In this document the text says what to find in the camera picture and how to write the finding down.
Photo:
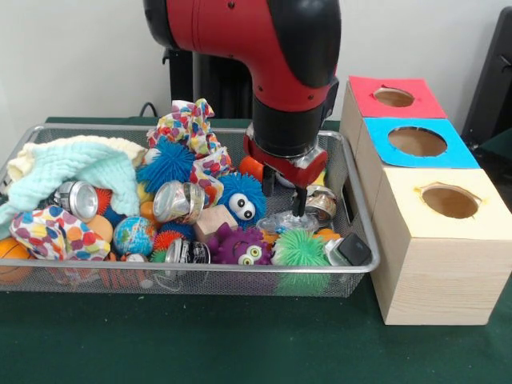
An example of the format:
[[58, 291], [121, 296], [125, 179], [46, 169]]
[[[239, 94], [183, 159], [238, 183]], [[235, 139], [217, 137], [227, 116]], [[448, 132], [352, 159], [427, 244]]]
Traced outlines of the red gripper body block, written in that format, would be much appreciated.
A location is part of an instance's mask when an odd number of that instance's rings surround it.
[[312, 184], [327, 165], [328, 154], [320, 147], [317, 140], [305, 154], [291, 158], [265, 152], [248, 134], [244, 135], [243, 145], [247, 155], [263, 166], [269, 165], [276, 171], [276, 174], [280, 174], [288, 182], [301, 188], [307, 188]]

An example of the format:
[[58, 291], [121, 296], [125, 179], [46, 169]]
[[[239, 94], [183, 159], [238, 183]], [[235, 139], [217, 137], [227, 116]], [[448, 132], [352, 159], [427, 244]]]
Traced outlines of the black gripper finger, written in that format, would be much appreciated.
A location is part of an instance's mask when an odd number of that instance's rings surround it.
[[274, 191], [276, 171], [265, 164], [262, 172], [262, 192], [266, 197], [270, 197]]
[[295, 217], [302, 217], [305, 213], [307, 200], [307, 189], [300, 186], [295, 187], [295, 196], [292, 206], [292, 214]]

